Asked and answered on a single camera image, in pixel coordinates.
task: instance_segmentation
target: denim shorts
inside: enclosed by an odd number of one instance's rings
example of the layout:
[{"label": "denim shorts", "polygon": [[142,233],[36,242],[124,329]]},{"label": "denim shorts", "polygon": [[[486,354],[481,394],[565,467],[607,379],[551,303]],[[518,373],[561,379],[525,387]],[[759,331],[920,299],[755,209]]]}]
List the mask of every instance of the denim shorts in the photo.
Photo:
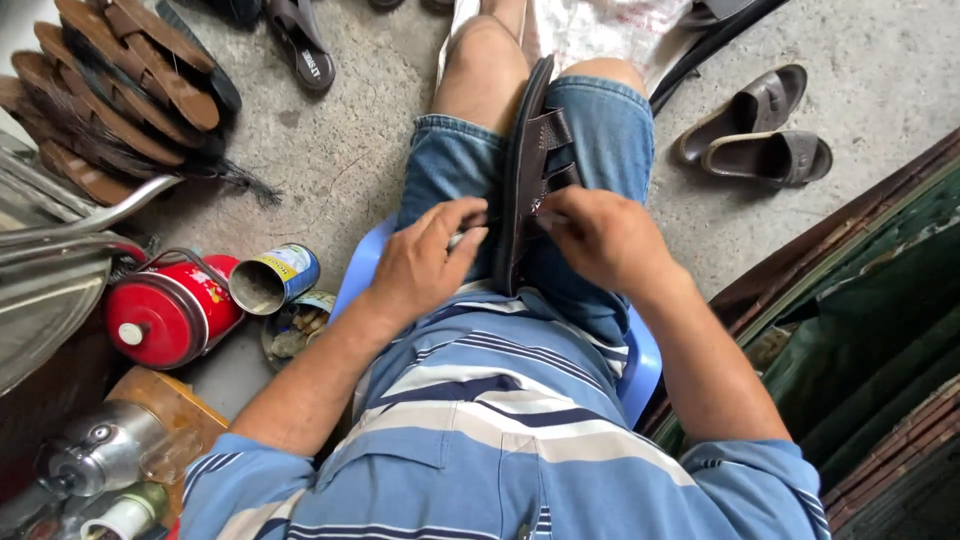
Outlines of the denim shorts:
[{"label": "denim shorts", "polygon": [[[551,155],[546,170],[576,161],[585,187],[646,201],[654,123],[643,96],[616,81],[572,75],[550,84],[545,105],[564,109],[573,134],[573,144]],[[499,194],[509,140],[442,114],[418,118],[415,129],[396,227],[406,228],[443,201],[487,198],[490,233],[467,282],[488,278],[499,237]],[[607,343],[621,341],[627,329],[625,301],[574,273],[552,240],[531,245],[521,265],[524,284],[534,286],[568,321]]]}]

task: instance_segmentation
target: striped polo shirt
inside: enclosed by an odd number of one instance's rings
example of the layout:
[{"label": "striped polo shirt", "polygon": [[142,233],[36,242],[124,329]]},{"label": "striped polo shirt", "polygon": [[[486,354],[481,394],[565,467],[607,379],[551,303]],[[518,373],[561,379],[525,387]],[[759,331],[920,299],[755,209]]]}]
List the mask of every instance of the striped polo shirt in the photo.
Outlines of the striped polo shirt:
[{"label": "striped polo shirt", "polygon": [[535,290],[455,296],[371,364],[319,471],[221,436],[187,472],[180,538],[829,538],[796,445],[703,442],[678,462],[633,433],[626,353]]}]

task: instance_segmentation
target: man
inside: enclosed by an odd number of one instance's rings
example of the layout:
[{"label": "man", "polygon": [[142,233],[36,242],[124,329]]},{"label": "man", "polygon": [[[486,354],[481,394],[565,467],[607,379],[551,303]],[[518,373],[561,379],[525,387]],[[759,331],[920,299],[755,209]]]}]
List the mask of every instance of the man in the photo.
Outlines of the man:
[{"label": "man", "polygon": [[[487,2],[454,38],[372,286],[191,467],[180,538],[828,538],[816,471],[641,205],[653,121],[626,62],[551,85],[575,141],[559,159],[587,188],[543,203],[568,219],[527,253],[519,295],[487,288],[499,210],[482,197],[529,76],[523,6]],[[680,463],[616,399],[625,300],[696,443]]]}]

